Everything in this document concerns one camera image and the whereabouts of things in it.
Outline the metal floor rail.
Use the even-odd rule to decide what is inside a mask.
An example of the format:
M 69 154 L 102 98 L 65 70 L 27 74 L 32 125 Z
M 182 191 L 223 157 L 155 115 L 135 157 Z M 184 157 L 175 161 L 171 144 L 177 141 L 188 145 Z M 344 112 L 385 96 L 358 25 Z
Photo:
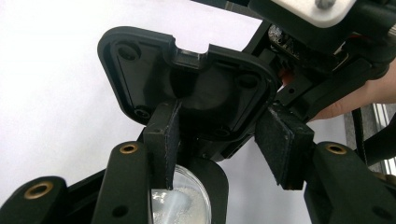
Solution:
M 373 104 L 375 129 L 380 132 L 390 124 L 389 110 L 385 104 Z M 385 159 L 379 163 L 380 171 L 385 175 L 396 175 L 396 157 Z

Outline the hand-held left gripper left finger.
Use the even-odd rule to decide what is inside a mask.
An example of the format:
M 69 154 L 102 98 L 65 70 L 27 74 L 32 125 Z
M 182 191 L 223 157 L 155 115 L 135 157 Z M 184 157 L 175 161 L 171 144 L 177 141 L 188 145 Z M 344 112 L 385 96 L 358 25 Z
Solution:
M 180 142 L 180 108 L 179 101 L 160 103 L 143 131 L 144 144 L 148 148 L 150 184 L 153 189 L 173 188 Z

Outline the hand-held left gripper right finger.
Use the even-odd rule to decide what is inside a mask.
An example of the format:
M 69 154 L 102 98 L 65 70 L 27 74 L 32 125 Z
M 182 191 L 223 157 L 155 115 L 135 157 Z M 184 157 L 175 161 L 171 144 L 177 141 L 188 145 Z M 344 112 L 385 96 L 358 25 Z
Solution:
M 255 142 L 282 189 L 303 188 L 313 138 L 314 131 L 282 104 L 270 105 L 256 122 Z

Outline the white paper sheet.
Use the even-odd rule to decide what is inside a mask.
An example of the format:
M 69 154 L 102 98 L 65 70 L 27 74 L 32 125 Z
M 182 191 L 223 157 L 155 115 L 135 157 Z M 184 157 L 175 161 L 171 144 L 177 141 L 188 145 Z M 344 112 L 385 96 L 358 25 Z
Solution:
M 40 176 L 74 184 L 103 170 L 140 134 L 98 58 L 107 30 L 153 30 L 205 52 L 243 49 L 259 24 L 191 0 L 0 0 L 0 206 Z

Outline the clear jar with black lid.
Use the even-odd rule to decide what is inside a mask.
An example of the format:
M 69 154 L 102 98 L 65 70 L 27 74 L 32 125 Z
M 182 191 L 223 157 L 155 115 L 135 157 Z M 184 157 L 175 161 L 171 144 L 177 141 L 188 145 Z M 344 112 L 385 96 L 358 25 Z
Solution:
M 211 46 L 194 53 L 179 49 L 170 35 L 134 27 L 107 31 L 97 52 L 122 112 L 143 131 L 160 103 L 181 103 L 176 169 L 196 183 L 206 222 L 225 224 L 229 183 L 218 163 L 246 143 L 274 101 L 273 70 L 240 51 Z M 93 222 L 153 222 L 150 178 L 142 132 L 111 151 Z

